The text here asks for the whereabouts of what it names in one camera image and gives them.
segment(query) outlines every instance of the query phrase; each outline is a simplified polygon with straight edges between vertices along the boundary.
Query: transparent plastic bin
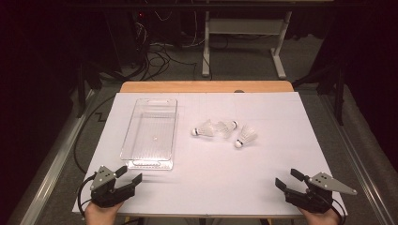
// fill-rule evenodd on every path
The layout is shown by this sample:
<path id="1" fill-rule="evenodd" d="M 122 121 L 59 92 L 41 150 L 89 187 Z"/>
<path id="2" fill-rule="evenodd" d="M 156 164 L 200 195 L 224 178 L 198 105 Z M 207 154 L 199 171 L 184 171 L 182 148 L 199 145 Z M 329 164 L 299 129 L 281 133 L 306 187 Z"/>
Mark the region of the transparent plastic bin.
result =
<path id="1" fill-rule="evenodd" d="M 120 158 L 129 169 L 171 170 L 176 99 L 138 99 Z"/>

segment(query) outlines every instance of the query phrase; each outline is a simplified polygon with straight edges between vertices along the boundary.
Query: white metal frame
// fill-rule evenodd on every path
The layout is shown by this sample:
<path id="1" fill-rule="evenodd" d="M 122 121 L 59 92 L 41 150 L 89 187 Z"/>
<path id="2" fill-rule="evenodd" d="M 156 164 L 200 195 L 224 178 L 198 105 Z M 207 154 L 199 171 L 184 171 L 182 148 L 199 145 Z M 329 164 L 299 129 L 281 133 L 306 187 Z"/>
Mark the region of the white metal frame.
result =
<path id="1" fill-rule="evenodd" d="M 202 76 L 208 77 L 210 75 L 210 49 L 208 47 L 210 34 L 278 35 L 278 44 L 276 48 L 270 49 L 270 52 L 279 79 L 285 80 L 286 74 L 279 53 L 291 15 L 291 11 L 286 12 L 284 20 L 210 19 L 209 12 L 206 12 Z"/>

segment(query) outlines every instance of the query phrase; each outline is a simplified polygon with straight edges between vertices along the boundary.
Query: badminton shuttlecock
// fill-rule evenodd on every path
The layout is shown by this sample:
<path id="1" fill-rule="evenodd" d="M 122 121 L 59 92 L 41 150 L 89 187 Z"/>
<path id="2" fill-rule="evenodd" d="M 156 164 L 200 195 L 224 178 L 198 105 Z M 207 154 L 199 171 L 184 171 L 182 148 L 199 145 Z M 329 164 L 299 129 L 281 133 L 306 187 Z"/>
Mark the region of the badminton shuttlecock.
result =
<path id="1" fill-rule="evenodd" d="M 203 125 L 200 127 L 194 128 L 191 132 L 193 136 L 204 135 L 208 137 L 214 136 L 213 125 L 211 124 L 210 120 L 205 121 Z"/>
<path id="2" fill-rule="evenodd" d="M 232 131 L 237 128 L 237 121 L 220 121 L 215 125 L 215 128 L 225 139 L 227 139 L 231 136 Z"/>
<path id="3" fill-rule="evenodd" d="M 244 143 L 251 142 L 256 138 L 257 138 L 257 133 L 255 132 L 255 130 L 252 127 L 248 127 L 245 125 L 243 126 L 240 135 L 237 141 L 235 142 L 235 147 L 240 148 L 243 146 Z"/>

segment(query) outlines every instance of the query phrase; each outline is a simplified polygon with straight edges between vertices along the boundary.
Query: white tabletop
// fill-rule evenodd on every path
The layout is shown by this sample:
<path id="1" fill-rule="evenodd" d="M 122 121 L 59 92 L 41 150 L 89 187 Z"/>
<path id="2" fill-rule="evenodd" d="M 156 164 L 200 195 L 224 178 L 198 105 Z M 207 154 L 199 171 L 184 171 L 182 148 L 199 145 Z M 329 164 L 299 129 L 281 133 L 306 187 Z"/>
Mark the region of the white tabletop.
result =
<path id="1" fill-rule="evenodd" d="M 330 174 L 298 93 L 119 93 L 109 114 L 87 176 L 100 165 L 115 171 L 125 163 L 120 151 L 138 98 L 177 99 L 174 168 L 129 170 L 117 179 L 126 185 L 137 174 L 143 182 L 119 210 L 143 217 L 293 218 L 299 210 L 286 203 L 275 177 L 305 192 L 290 169 L 313 176 Z M 236 149 L 239 131 L 228 140 L 193 137 L 191 130 L 211 119 L 249 125 L 258 138 Z M 82 201 L 90 199 L 89 185 Z M 343 203 L 339 193 L 333 198 Z M 72 210 L 79 212 L 77 204 Z"/>

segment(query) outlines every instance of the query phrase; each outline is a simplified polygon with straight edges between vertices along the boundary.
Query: person's hand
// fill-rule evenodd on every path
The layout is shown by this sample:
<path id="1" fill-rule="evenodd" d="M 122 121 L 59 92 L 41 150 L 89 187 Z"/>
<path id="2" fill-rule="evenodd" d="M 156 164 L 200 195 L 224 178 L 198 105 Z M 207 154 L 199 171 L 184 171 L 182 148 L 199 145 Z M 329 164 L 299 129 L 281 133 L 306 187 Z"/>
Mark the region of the person's hand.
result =
<path id="1" fill-rule="evenodd" d="M 110 207 L 101 208 L 90 202 L 85 208 L 84 215 L 87 225 L 114 225 L 116 213 L 123 205 L 123 202 Z"/>
<path id="2" fill-rule="evenodd" d="M 298 208 L 298 210 L 305 216 L 307 219 L 308 225 L 338 225 L 339 224 L 339 216 L 333 211 L 328 210 L 324 214 L 315 214 L 310 213 L 307 210 L 302 208 Z"/>

